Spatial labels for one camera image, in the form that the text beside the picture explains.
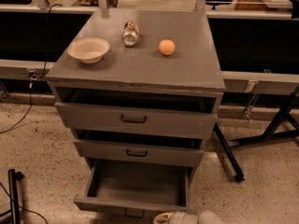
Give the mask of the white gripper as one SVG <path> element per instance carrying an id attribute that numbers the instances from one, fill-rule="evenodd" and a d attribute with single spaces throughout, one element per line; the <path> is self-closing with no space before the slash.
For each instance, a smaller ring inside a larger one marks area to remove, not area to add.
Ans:
<path id="1" fill-rule="evenodd" d="M 198 224 L 197 215 L 190 215 L 183 212 L 166 212 L 153 219 L 153 224 Z"/>

